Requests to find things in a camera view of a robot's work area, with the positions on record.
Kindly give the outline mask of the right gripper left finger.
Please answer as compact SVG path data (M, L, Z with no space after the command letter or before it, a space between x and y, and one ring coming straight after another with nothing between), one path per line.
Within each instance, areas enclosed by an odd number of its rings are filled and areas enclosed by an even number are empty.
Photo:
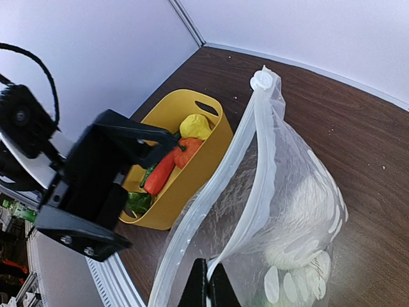
M207 286L207 262L204 258L197 258L194 260L178 307L205 307Z

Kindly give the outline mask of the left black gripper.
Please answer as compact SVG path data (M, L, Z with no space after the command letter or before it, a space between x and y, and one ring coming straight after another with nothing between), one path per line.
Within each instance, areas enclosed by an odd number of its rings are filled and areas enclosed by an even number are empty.
M179 146L163 128L135 122L111 109L93 122L70 150L54 187L42 201L36 229L97 262L132 243L114 232L127 192L117 179L128 162L144 169Z

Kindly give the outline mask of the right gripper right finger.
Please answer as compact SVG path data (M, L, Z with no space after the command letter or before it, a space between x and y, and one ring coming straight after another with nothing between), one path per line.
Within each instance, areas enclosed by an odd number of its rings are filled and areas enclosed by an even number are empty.
M218 264L209 282L212 307L241 307L222 264Z

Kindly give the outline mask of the orange toy pumpkin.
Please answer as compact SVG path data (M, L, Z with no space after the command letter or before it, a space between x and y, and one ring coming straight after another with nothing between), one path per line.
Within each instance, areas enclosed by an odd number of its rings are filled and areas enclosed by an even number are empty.
M182 150L180 147L174 149L174 163L180 169L183 169L193 158L196 152L200 149L202 141L196 138L181 138L179 145L184 147Z

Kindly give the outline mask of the polka dot zip bag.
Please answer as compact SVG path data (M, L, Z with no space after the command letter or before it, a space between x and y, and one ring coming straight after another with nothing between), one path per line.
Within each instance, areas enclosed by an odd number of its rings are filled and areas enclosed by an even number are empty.
M285 122L281 78L254 73L252 95L217 170L189 200L168 236L149 306L178 306L194 260L207 262L209 282L222 264L241 306L328 306L333 242L348 220L343 196L311 147ZM307 177L333 182L342 226L333 241L302 267L266 262L271 232Z

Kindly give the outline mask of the white toy radish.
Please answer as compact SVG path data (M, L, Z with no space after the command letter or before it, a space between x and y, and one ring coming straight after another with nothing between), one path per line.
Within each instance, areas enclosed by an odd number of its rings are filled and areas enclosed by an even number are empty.
M336 185L307 177L270 234L266 262L280 270L305 266L333 241L343 223L342 212Z

